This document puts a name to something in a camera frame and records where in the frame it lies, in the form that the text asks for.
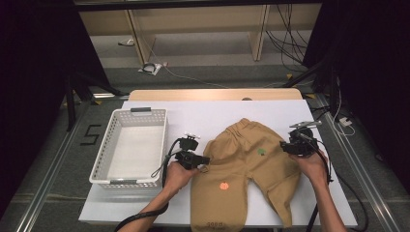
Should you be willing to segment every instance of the white plastic basket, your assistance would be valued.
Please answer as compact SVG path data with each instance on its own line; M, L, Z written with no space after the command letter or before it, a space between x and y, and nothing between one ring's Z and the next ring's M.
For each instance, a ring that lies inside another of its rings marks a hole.
M161 189L161 172L151 177L166 155L165 109L133 108L112 112L90 182L104 189Z

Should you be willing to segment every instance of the table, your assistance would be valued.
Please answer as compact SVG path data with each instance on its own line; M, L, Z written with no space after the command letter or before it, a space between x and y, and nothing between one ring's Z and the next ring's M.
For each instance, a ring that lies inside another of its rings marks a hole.
M242 101L243 98L251 98L253 101ZM288 137L287 133L291 131L288 128L290 125L312 120L306 101L302 100L301 94L296 89L133 91L130 100L124 103L123 108L139 106L168 109L169 140L181 137L187 130L194 130L189 131L193 133L205 131L205 134L200 134L201 139L195 151L197 154L201 154L206 141L214 138L215 133L229 126L232 120L236 122L242 117L257 119L260 123L274 129L283 138ZM204 118L213 124L203 121ZM314 137L321 140L318 130L312 131ZM332 176L335 180L331 183L330 189L342 220L348 227L356 226L357 222L335 172ZM149 197L115 195L100 186L92 185L79 220L97 224L118 223L136 214L149 200ZM308 224L314 205L313 189L308 179L302 176L299 188L291 202L294 226ZM157 218L155 224L190 225L190 186L180 190L169 202L168 210ZM246 227L281 227L280 219L266 203L254 183L249 184Z

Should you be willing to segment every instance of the pants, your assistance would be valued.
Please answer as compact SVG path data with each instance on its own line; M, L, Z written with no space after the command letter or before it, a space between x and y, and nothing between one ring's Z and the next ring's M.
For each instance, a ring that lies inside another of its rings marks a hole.
M299 183L298 164L280 148L268 127L242 119L208 142L210 164L193 177L192 231L240 231L248 213L248 181L254 181L284 227L292 225L289 202Z

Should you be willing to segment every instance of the hand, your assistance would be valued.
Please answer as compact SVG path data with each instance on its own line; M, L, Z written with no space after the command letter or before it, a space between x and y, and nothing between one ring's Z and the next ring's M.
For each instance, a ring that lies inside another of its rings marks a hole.
M197 173L199 173L199 169L187 170L178 161L173 161L168 165L165 186L163 188L176 194Z
M319 152L320 154L314 153L309 157L289 155L291 159L299 164L302 172L310 179L313 184L327 183L325 164L319 156L323 157L326 162L328 161L328 159L325 157L322 151L319 150Z

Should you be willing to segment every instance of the power adapter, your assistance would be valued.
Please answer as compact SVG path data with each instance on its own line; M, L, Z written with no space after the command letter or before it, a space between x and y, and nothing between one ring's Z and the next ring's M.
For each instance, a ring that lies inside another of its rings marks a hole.
M343 117L341 119L338 120L340 122L340 124L344 127L350 126L352 125L352 121L350 121L350 119Z

